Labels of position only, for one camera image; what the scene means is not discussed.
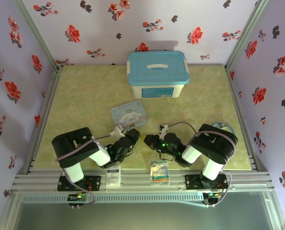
small packet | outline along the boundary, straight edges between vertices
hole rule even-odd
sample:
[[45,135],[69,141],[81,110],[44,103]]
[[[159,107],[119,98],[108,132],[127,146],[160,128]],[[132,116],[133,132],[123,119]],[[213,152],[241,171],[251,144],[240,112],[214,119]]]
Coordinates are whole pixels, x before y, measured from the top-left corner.
[[166,161],[150,161],[151,185],[170,185],[168,164]]
[[115,165],[106,169],[106,187],[120,186],[121,168]]

ventilation grille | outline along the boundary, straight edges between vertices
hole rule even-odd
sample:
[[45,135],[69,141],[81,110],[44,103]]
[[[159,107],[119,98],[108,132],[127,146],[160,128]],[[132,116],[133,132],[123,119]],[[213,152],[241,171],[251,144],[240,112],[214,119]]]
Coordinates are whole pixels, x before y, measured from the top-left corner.
[[[150,194],[95,194],[97,203],[160,203],[160,202],[193,202],[202,201],[202,193],[150,193]],[[64,203],[84,203],[83,201],[71,201],[74,197],[67,194],[60,195],[24,195],[25,204],[64,204]]]

floral wallpaper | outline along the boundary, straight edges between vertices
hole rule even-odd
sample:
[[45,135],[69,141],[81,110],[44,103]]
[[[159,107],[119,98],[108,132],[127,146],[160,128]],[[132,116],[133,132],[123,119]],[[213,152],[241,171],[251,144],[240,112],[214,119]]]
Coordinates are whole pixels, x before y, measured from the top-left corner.
[[[135,50],[180,50],[189,64],[225,64],[256,4],[256,0],[21,1],[58,65],[65,65],[64,60],[74,65],[125,65]],[[249,46],[248,57],[255,46],[254,42]]]
[[269,1],[230,77],[285,215],[285,1]]
[[[46,13],[50,7],[39,8]],[[15,6],[0,0],[0,216],[41,122],[53,72]]]

blue lid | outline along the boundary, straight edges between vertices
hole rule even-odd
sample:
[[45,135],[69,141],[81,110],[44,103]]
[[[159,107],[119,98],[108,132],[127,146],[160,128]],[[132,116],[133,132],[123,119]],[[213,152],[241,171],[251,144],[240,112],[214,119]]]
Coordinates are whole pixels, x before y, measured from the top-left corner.
[[133,52],[128,56],[127,79],[133,86],[187,84],[185,55],[181,51]]

white container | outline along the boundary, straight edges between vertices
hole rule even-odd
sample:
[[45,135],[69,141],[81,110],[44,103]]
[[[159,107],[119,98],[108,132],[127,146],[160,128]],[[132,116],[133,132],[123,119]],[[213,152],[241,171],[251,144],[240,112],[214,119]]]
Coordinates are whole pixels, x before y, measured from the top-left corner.
[[127,79],[135,98],[179,97],[189,82],[187,60],[180,51],[133,52]]

